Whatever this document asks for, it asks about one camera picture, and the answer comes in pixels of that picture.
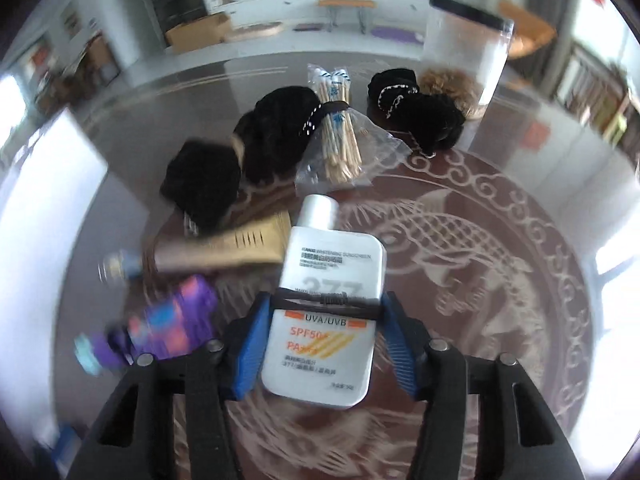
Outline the clear plastic jar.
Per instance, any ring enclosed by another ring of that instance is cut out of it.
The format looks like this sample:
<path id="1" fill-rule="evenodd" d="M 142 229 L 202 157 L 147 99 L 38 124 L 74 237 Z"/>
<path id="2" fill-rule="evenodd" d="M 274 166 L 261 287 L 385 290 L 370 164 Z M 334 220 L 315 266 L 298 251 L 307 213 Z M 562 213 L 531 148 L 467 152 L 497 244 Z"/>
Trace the clear plastic jar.
<path id="1" fill-rule="evenodd" d="M 462 70 L 483 86 L 487 107 L 502 75 L 514 21 L 459 0 L 428 0 L 420 73 L 430 68 Z"/>

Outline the purple pink patterned bottle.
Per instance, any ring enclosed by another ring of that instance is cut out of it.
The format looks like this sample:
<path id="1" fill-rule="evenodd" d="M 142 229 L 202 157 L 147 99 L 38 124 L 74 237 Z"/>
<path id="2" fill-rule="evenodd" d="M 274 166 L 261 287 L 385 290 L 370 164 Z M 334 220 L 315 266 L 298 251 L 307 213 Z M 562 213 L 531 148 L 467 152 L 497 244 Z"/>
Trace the purple pink patterned bottle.
<path id="1" fill-rule="evenodd" d="M 142 354 L 159 360 L 185 356 L 216 337 L 212 325 L 218 298 L 205 278 L 193 275 L 159 304 L 152 304 L 107 326 L 101 333 L 75 339 L 75 356 L 85 372 L 130 366 Z"/>

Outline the black velvet scrunchie left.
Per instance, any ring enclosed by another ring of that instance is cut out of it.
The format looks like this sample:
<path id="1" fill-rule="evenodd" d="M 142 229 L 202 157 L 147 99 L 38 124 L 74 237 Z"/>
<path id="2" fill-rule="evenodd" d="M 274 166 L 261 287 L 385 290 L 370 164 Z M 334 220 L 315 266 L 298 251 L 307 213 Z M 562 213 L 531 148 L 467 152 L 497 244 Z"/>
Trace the black velvet scrunchie left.
<path id="1" fill-rule="evenodd" d="M 241 176 L 231 146 L 189 139 L 169 162 L 160 195 L 207 232 L 218 226 L 235 202 Z"/>

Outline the wooden bench with metal legs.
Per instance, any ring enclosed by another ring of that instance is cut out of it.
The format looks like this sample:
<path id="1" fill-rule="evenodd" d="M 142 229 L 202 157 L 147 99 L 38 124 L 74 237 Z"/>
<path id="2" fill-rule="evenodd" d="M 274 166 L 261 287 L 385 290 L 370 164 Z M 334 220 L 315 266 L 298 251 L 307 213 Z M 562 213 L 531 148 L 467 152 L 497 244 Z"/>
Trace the wooden bench with metal legs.
<path id="1" fill-rule="evenodd" d="M 337 18 L 341 10 L 355 10 L 359 30 L 363 35 L 367 35 L 370 29 L 372 11 L 378 7 L 374 0 L 318 0 L 318 6 L 326 10 L 326 14 L 328 14 L 329 32 L 333 32 L 337 28 Z"/>

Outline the cardboard box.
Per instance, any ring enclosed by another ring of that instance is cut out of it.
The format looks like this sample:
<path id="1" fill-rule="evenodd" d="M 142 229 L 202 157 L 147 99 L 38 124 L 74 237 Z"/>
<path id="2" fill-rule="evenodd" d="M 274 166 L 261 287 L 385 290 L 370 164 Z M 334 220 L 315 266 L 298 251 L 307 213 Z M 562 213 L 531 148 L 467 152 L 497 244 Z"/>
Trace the cardboard box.
<path id="1" fill-rule="evenodd" d="M 200 50 L 224 42 L 224 36 L 232 31 L 232 21 L 227 13 L 219 12 L 180 24 L 166 32 L 172 52 L 184 53 Z"/>

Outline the white sunscreen bottle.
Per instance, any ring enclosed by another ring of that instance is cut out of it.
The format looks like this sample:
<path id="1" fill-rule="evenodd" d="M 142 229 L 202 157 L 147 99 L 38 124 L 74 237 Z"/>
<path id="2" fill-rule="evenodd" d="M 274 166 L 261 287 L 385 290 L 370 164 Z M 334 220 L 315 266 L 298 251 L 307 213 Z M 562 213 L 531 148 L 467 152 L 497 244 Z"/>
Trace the white sunscreen bottle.
<path id="1" fill-rule="evenodd" d="M 276 396 L 352 408 L 367 395 L 385 281 L 373 235 L 336 229 L 338 203 L 304 198 L 288 238 L 262 383 Z"/>

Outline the black scrunchie with rhinestones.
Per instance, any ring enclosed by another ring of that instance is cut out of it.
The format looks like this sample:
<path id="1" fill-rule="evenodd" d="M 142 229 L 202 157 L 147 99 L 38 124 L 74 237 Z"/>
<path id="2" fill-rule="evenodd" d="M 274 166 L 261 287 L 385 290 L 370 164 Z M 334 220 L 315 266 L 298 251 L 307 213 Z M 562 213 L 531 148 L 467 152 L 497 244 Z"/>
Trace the black scrunchie with rhinestones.
<path id="1" fill-rule="evenodd" d="M 304 86 L 277 88 L 257 101 L 233 130 L 242 144 L 244 178 L 260 185 L 288 174 L 306 151 L 319 108 L 318 96 Z"/>

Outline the white tv cabinet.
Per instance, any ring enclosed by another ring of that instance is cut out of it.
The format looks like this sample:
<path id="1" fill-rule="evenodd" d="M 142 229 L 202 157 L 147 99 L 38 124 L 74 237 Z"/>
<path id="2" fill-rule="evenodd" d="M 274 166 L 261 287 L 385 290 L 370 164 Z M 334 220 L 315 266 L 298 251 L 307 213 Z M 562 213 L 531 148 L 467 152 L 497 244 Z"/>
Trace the white tv cabinet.
<path id="1" fill-rule="evenodd" d="M 282 22 L 293 26 L 298 23 L 327 23 L 329 11 L 321 0 L 241 0 L 213 8 L 213 13 L 224 12 L 235 28 L 258 23 Z M 375 7 L 366 13 L 369 28 L 390 26 L 415 32 L 424 32 L 428 0 L 368 0 Z"/>

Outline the orange lounge chair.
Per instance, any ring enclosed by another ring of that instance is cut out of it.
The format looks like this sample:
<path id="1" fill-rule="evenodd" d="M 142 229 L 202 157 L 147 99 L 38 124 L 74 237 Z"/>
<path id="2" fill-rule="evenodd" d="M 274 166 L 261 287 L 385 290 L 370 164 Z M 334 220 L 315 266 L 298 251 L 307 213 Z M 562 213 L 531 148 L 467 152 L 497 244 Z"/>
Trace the orange lounge chair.
<path id="1" fill-rule="evenodd" d="M 556 37 L 556 30 L 549 23 L 510 0 L 500 0 L 498 11 L 504 18 L 514 21 L 509 60 L 531 55 Z"/>

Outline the bag of wooden sticks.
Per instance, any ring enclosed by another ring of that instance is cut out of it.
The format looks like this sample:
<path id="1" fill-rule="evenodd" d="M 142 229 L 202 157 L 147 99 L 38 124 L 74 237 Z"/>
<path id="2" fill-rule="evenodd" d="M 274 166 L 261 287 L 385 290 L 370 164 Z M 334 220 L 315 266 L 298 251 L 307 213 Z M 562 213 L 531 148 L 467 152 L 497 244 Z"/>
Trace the bag of wooden sticks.
<path id="1" fill-rule="evenodd" d="M 308 66 L 308 84 L 320 101 L 302 135 L 308 144 L 297 165 L 296 194 L 328 194 L 368 186 L 411 153 L 403 140 L 350 105 L 352 80 L 344 68 Z"/>

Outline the brown fuzzy scrunchie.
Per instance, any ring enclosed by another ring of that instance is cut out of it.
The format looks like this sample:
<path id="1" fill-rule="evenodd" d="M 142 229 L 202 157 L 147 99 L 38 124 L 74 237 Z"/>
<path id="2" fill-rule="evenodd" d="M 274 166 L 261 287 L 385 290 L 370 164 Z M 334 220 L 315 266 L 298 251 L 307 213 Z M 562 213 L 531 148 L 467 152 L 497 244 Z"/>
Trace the brown fuzzy scrunchie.
<path id="1" fill-rule="evenodd" d="M 466 119 L 480 119 L 486 112 L 486 106 L 480 105 L 483 86 L 462 70 L 424 70 L 418 76 L 418 85 L 422 93 L 449 96 Z"/>

